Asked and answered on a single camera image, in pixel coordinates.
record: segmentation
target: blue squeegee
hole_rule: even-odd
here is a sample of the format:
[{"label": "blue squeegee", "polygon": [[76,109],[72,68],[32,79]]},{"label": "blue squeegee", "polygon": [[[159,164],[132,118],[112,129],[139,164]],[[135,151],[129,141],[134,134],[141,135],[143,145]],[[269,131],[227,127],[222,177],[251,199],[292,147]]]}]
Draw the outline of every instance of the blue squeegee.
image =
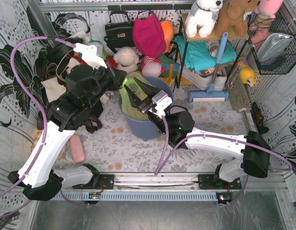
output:
[{"label": "blue squeegee", "polygon": [[214,83],[217,75],[217,70],[224,54],[227,39],[228,39],[228,33],[224,32],[221,38],[219,52],[216,59],[215,70],[214,70],[209,88],[207,88],[205,92],[204,91],[190,92],[190,98],[189,98],[190,102],[223,102],[229,99],[228,91],[214,91]]}]

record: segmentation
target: white stuffed dog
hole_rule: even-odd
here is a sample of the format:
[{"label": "white stuffed dog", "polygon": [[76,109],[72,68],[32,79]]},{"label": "white stuffed dog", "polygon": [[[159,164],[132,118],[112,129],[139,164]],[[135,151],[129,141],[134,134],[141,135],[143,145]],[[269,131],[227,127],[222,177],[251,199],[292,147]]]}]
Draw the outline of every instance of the white stuffed dog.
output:
[{"label": "white stuffed dog", "polygon": [[139,57],[131,47],[123,47],[114,54],[117,69],[127,72],[127,75],[137,70]]},{"label": "white stuffed dog", "polygon": [[195,37],[197,26],[201,37],[209,36],[214,28],[219,10],[223,6],[223,0],[196,0],[187,15],[186,35]]}]

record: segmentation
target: floral floor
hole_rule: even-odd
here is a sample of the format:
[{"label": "floral floor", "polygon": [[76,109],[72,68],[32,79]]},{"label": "floral floor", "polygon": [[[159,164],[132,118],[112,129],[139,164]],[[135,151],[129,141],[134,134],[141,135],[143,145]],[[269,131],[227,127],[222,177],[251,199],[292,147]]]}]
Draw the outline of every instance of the floral floor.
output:
[{"label": "floral floor", "polygon": [[[224,134],[247,134],[241,114],[231,110],[228,102],[190,103],[187,95],[194,86],[182,86],[174,92],[174,103],[189,109],[197,128]],[[128,129],[127,122],[118,108],[118,92],[103,105],[101,130],[90,134],[85,127],[77,130],[82,137],[87,163],[100,172],[153,172],[158,164],[165,136],[143,142]],[[231,157],[207,150],[177,150],[163,172],[212,172],[220,163]],[[70,155],[70,145],[58,157],[54,168],[76,167]]]}]

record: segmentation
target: orange plush toy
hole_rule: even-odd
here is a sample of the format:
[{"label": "orange plush toy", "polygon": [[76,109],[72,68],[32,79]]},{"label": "orange plush toy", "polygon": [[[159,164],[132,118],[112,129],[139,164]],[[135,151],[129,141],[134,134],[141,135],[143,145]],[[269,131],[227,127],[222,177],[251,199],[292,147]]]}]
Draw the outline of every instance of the orange plush toy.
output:
[{"label": "orange plush toy", "polygon": [[173,44],[171,44],[171,40],[173,38],[173,34],[174,34],[174,28],[173,25],[170,21],[162,21],[160,22],[163,32],[164,32],[164,39],[166,42],[166,50],[165,53],[168,53],[171,51]]},{"label": "orange plush toy", "polygon": [[247,35],[247,15],[251,14],[260,0],[229,0],[219,11],[216,24],[216,34],[221,37],[229,26],[234,26],[238,36]]}]

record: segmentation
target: yellow duck toy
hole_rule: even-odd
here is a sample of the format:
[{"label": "yellow duck toy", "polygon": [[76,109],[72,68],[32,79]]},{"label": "yellow duck toy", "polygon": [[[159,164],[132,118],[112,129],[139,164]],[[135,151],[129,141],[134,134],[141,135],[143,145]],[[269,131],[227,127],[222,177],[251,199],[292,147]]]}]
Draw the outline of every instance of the yellow duck toy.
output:
[{"label": "yellow duck toy", "polygon": [[238,65],[240,66],[239,76],[242,80],[242,83],[248,84],[251,87],[254,86],[254,84],[255,84],[254,71],[248,65],[248,61],[247,60],[240,60],[238,62]]}]

